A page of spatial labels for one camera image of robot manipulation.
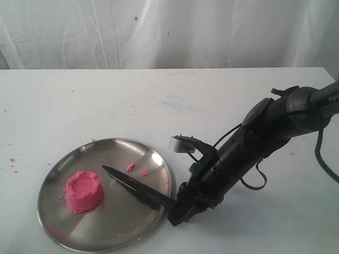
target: white tabletop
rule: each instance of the white tabletop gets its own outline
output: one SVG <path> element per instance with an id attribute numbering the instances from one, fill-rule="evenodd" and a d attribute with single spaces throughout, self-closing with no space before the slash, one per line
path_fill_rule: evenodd
<path id="1" fill-rule="evenodd" d="M 192 160 L 167 149 L 170 136 L 214 143 L 261 99 L 276 98 L 272 87 L 332 82 L 323 68 L 1 70 L 0 253 L 72 253 L 40 226 L 38 191 L 61 157 L 91 139 L 124 137 L 152 146 L 178 186 Z M 338 127 L 333 117 L 322 148 L 337 172 Z M 339 186 L 315 159 L 316 137 L 294 138 L 267 158 L 263 190 L 238 183 L 216 209 L 175 228 L 164 219 L 117 253 L 337 254 Z M 245 180 L 262 183 L 253 169 Z"/>

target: stainless steel plate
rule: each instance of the stainless steel plate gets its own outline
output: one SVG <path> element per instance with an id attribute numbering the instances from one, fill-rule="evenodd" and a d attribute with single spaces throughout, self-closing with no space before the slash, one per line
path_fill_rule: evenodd
<path id="1" fill-rule="evenodd" d="M 136 163 L 132 172 L 126 168 Z M 97 253 L 121 248 L 139 240 L 164 213 L 164 208 L 145 205 L 126 187 L 111 178 L 101 165 L 128 173 L 138 181 L 170 196 L 171 174 L 161 156 L 151 147 L 128 139 L 104 139 L 86 144 L 63 157 L 42 183 L 38 199 L 38 217 L 53 241 L 79 252 Z M 63 189 L 77 171 L 96 172 L 104 187 L 103 202 L 93 211 L 72 213 L 66 205 Z M 141 176 L 146 170 L 149 175 Z"/>

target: knife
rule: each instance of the knife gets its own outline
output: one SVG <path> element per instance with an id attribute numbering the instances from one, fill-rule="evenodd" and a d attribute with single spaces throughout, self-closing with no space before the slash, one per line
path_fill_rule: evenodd
<path id="1" fill-rule="evenodd" d="M 114 168 L 101 165 L 101 167 L 106 171 L 107 174 L 109 174 L 111 177 L 116 179 L 117 181 L 121 182 L 122 184 L 126 185 L 127 187 L 131 188 L 137 193 L 147 195 L 148 197 L 152 198 L 157 203 L 163 205 L 166 209 L 173 208 L 175 204 L 175 200 L 167 197 L 166 195 L 158 192 L 157 190 L 148 187 L 145 184 L 142 184 L 141 182 L 135 180 L 132 177 L 129 177 L 128 175 L 124 174 L 123 172 L 120 172 Z"/>

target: white curtain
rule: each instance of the white curtain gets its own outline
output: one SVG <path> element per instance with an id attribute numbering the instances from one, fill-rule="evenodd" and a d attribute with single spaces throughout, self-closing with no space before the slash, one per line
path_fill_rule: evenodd
<path id="1" fill-rule="evenodd" d="M 0 51 L 12 69 L 323 66 L 337 78 L 339 0 L 0 0 Z"/>

